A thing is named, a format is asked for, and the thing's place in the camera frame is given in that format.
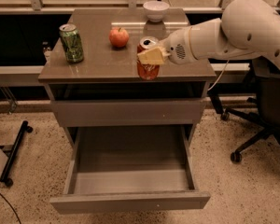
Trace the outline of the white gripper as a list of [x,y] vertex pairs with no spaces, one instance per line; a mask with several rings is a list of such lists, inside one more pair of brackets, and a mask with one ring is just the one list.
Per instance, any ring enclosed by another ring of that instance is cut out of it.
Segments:
[[141,64],[163,65],[168,58],[172,63],[185,64],[197,61],[189,42],[190,28],[174,31],[160,42],[160,46],[146,49],[137,54]]

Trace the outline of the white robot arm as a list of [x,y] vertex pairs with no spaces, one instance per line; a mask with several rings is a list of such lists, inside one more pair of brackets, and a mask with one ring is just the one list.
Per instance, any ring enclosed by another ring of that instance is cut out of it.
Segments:
[[137,54],[142,64],[264,57],[280,70],[280,15],[263,0],[234,0],[219,19],[176,30]]

